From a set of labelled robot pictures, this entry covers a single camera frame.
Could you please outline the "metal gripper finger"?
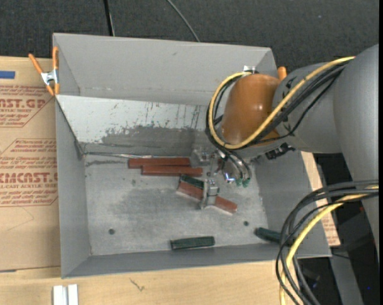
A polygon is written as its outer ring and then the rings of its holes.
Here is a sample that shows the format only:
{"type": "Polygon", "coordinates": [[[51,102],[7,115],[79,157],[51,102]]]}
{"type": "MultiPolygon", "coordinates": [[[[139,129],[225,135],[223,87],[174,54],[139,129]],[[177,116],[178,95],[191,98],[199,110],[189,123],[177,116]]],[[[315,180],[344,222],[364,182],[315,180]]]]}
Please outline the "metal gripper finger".
{"type": "Polygon", "coordinates": [[[192,164],[194,166],[207,166],[210,163],[210,153],[203,150],[192,151],[192,164]]]}
{"type": "Polygon", "coordinates": [[[199,202],[200,209],[214,206],[216,204],[219,186],[213,179],[205,179],[203,182],[202,199],[199,202]]]}

